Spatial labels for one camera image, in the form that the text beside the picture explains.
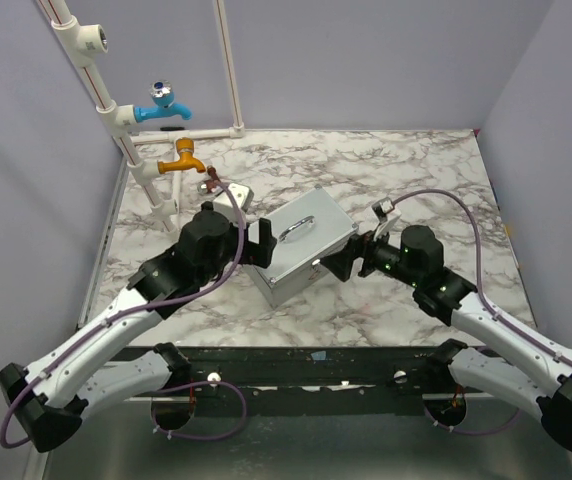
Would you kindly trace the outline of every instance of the box lid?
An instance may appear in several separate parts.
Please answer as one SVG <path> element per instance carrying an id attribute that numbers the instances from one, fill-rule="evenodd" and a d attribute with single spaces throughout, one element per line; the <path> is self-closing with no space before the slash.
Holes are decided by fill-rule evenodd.
<path id="1" fill-rule="evenodd" d="M 257 268 L 266 283 L 278 283 L 319 254 L 346 240 L 356 229 L 353 220 L 320 186 L 265 216 L 272 222 L 277 246 L 268 268 Z M 257 241 L 257 222 L 249 237 Z"/>

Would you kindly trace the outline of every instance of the orange faucet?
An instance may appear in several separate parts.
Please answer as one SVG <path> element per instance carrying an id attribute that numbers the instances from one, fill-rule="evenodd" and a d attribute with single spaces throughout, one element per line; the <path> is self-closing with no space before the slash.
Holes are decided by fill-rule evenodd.
<path id="1" fill-rule="evenodd" d="M 177 149 L 177 153 L 179 153 L 179 160 L 169 163 L 157 162 L 159 173 L 164 174 L 174 172 L 175 170 L 190 170 L 191 168 L 196 169 L 199 173 L 206 171 L 204 164 L 193 157 L 195 142 L 190 138 L 180 138 L 175 142 L 175 148 Z"/>

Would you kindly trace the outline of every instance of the white bolt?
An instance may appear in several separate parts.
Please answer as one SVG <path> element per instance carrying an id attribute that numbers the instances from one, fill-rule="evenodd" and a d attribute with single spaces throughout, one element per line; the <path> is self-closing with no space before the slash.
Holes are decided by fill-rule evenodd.
<path id="1" fill-rule="evenodd" d="M 219 373 L 217 372 L 211 372 L 208 374 L 208 377 L 206 378 L 209 382 L 221 382 L 222 381 L 222 377 Z M 211 383 L 210 384 L 211 387 L 216 387 L 217 384 L 216 383 Z"/>

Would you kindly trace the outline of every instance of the cable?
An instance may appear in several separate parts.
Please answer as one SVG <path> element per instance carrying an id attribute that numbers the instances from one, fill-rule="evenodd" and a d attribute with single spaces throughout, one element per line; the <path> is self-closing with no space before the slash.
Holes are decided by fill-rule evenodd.
<path id="1" fill-rule="evenodd" d="M 495 428 L 491 428 L 489 430 L 462 430 L 459 428 L 455 428 L 455 427 L 449 427 L 448 425 L 444 425 L 443 423 L 439 423 L 437 420 L 435 420 L 435 417 L 433 417 L 430 412 L 428 411 L 428 408 L 426 408 L 426 406 L 424 406 L 424 415 L 426 415 L 426 417 L 428 417 L 428 419 L 433 423 L 433 426 L 441 428 L 442 430 L 446 430 L 449 433 L 455 433 L 457 435 L 466 435 L 469 437 L 485 437 L 488 435 L 495 435 L 496 433 L 500 433 L 503 432 L 504 430 L 507 430 L 508 428 L 512 427 L 513 425 L 515 425 L 515 423 L 517 423 L 517 420 L 519 419 L 520 415 L 521 415 L 521 410 L 518 408 L 515 413 L 513 413 L 513 415 L 506 421 L 506 423 L 500 425 L 499 427 L 495 427 Z"/>
<path id="2" fill-rule="evenodd" d="M 6 434 L 8 433 L 8 425 L 10 424 L 10 420 L 13 417 L 13 415 L 15 414 L 15 411 L 17 410 L 19 405 L 24 401 L 24 399 L 26 398 L 28 393 L 33 391 L 33 389 L 35 388 L 36 385 L 39 385 L 39 383 L 43 379 L 48 378 L 52 374 L 52 372 L 59 365 L 61 365 L 64 362 L 64 360 L 66 360 L 68 357 L 70 357 L 74 352 L 76 352 L 82 345 L 84 345 L 89 339 L 94 337 L 98 332 L 100 332 L 104 328 L 108 328 L 113 323 L 115 323 L 115 322 L 121 320 L 122 318 L 124 318 L 128 315 L 131 315 L 133 313 L 141 312 L 143 310 L 154 310 L 154 309 L 161 308 L 161 307 L 170 307 L 170 306 L 177 305 L 177 304 L 184 304 L 184 303 L 190 302 L 192 300 L 196 300 L 198 298 L 201 298 L 204 295 L 208 295 L 209 293 L 213 292 L 214 290 L 216 290 L 217 288 L 222 286 L 224 284 L 224 282 L 226 282 L 232 276 L 233 272 L 237 268 L 237 265 L 239 265 L 239 262 L 242 258 L 242 253 L 244 250 L 245 222 L 244 222 L 244 216 L 242 214 L 242 211 L 240 210 L 239 205 L 237 205 L 237 202 L 235 201 L 235 197 L 233 196 L 233 194 L 228 189 L 228 186 L 221 183 L 221 182 L 218 182 L 218 186 L 222 188 L 224 193 L 230 199 L 231 204 L 233 205 L 233 210 L 235 211 L 235 216 L 237 218 L 237 226 L 238 226 L 237 227 L 237 230 L 238 230 L 237 250 L 235 251 L 235 256 L 233 258 L 233 262 L 232 262 L 230 268 L 226 271 L 226 273 L 224 273 L 224 275 L 219 280 L 217 280 L 215 283 L 213 283 L 212 285 L 210 285 L 209 287 L 207 287 L 203 290 L 200 290 L 197 293 L 193 293 L 191 295 L 187 295 L 187 296 L 181 297 L 181 298 L 173 298 L 170 300 L 161 300 L 158 302 L 145 303 L 143 305 L 138 305 L 136 307 L 127 308 L 126 310 L 121 310 L 121 311 L 117 312 L 115 315 L 113 315 L 112 317 L 107 318 L 105 323 L 100 324 L 100 325 L 96 325 L 95 327 L 91 328 L 88 332 L 86 332 L 84 335 L 82 335 L 70 347 L 68 347 L 66 350 L 64 350 L 59 357 L 54 359 L 47 367 L 45 367 L 44 370 L 42 370 L 38 376 L 36 376 L 33 380 L 31 380 L 28 383 L 28 385 L 26 385 L 22 389 L 22 391 L 19 392 L 19 395 L 17 395 L 17 397 L 15 397 L 15 400 L 13 400 L 11 402 L 11 404 L 8 407 L 8 410 L 6 411 L 6 414 L 4 415 L 4 419 L 2 420 L 2 425 L 0 428 L 0 445 L 3 448 L 7 448 L 7 449 L 17 448 L 17 447 L 20 447 L 20 446 L 29 442 L 28 437 L 23 438 L 23 439 L 18 440 L 18 441 L 15 441 L 15 442 L 9 442 L 8 439 L 6 438 Z"/>
<path id="3" fill-rule="evenodd" d="M 566 357 L 563 354 L 558 354 L 553 348 L 546 345 L 545 343 L 539 341 L 537 338 L 530 335 L 528 332 L 524 332 L 521 328 L 513 325 L 511 322 L 506 320 L 501 314 L 499 314 L 493 306 L 486 300 L 486 295 L 484 294 L 484 287 L 482 284 L 482 240 L 481 236 L 479 235 L 479 228 L 477 227 L 477 222 L 475 221 L 475 217 L 473 216 L 470 209 L 466 206 L 466 204 L 456 195 L 446 190 L 441 190 L 438 188 L 426 188 L 422 190 L 417 190 L 414 192 L 406 193 L 401 197 L 393 200 L 393 208 L 403 202 L 404 200 L 414 197 L 416 195 L 423 195 L 426 193 L 435 193 L 439 195 L 445 195 L 448 198 L 457 202 L 457 204 L 462 207 L 468 220 L 470 221 L 471 226 L 473 227 L 473 233 L 475 235 L 475 263 L 476 263 L 476 283 L 477 283 L 477 295 L 479 296 L 479 300 L 482 302 L 482 305 L 488 310 L 488 312 L 493 316 L 493 318 L 497 319 L 502 325 L 508 328 L 513 333 L 517 334 L 519 337 L 523 338 L 531 345 L 539 348 L 540 350 L 546 352 L 547 354 L 551 355 L 554 358 L 558 358 L 562 363 L 568 365 L 572 368 L 572 359 Z"/>
<path id="4" fill-rule="evenodd" d="M 191 435 L 188 433 L 177 433 L 177 432 L 174 432 L 172 430 L 164 430 L 163 428 L 161 428 L 157 422 L 156 412 L 155 412 L 155 410 L 152 410 L 151 411 L 151 420 L 153 421 L 153 424 L 155 425 L 155 428 L 153 429 L 153 433 L 156 433 L 156 432 L 165 433 L 168 436 L 169 440 L 171 437 L 175 437 L 175 438 L 183 438 L 185 440 L 197 440 L 197 441 L 201 441 L 201 442 L 215 442 L 217 440 L 224 440 L 225 438 L 231 437 L 231 436 L 235 435 L 237 432 L 239 432 L 244 427 L 244 425 L 246 424 L 246 418 L 248 416 L 248 406 L 246 405 L 246 399 L 244 398 L 244 394 L 242 393 L 242 391 L 239 388 L 237 388 L 235 385 L 233 385 L 232 383 L 211 382 L 211 381 L 206 380 L 206 381 L 202 381 L 202 382 L 187 383 L 185 385 L 180 385 L 179 387 L 171 387 L 171 388 L 165 388 L 163 390 L 157 390 L 156 393 L 180 392 L 182 390 L 188 390 L 188 389 L 192 389 L 194 387 L 204 387 L 204 386 L 213 385 L 213 384 L 217 384 L 218 386 L 221 385 L 222 387 L 230 388 L 233 392 L 235 392 L 235 394 L 237 394 L 237 396 L 241 400 L 242 415 L 239 419 L 239 422 L 237 422 L 237 425 L 235 425 L 229 431 L 224 432 L 224 433 L 219 433 L 217 435 L 202 436 L 202 435 Z"/>

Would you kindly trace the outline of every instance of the metal box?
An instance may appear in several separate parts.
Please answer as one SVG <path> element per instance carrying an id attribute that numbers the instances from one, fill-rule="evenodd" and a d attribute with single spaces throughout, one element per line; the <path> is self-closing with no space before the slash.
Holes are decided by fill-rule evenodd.
<path id="1" fill-rule="evenodd" d="M 244 271 L 275 308 L 328 273 L 319 259 L 340 250 L 357 224 L 321 186 L 266 215 L 277 236 L 273 261 L 268 268 L 252 265 Z M 253 241 L 259 238 L 257 223 L 249 227 Z"/>

